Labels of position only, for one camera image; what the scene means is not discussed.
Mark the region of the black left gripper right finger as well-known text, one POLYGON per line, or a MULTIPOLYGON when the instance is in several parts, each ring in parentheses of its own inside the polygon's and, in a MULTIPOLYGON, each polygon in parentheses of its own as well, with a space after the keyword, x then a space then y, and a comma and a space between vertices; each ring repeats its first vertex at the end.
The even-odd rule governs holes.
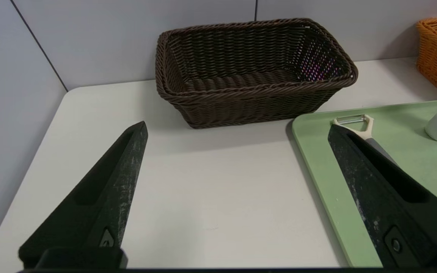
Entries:
POLYGON ((328 142, 382 266, 437 268, 437 197, 348 128, 328 142))

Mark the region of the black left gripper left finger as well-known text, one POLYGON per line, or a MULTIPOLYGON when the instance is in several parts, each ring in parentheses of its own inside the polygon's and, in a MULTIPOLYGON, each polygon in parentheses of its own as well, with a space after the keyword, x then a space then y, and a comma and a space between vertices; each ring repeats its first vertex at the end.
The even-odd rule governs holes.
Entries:
POLYGON ((128 127, 24 242, 24 268, 125 268, 121 249, 148 140, 128 127))

